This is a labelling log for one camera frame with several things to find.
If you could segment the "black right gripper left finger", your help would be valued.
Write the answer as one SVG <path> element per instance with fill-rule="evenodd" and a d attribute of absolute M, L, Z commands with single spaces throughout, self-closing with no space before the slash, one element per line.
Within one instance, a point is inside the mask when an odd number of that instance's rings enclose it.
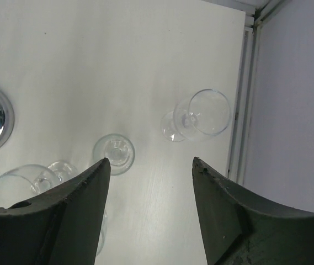
<path fill-rule="evenodd" d="M 0 264 L 94 264 L 110 162 L 40 195 L 0 208 Z"/>

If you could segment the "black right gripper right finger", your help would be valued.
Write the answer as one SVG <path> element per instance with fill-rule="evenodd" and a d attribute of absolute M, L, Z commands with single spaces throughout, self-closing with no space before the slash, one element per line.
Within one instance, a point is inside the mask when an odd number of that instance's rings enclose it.
<path fill-rule="evenodd" d="M 255 194 L 197 157 L 192 178 L 208 264 L 314 264 L 314 213 Z"/>

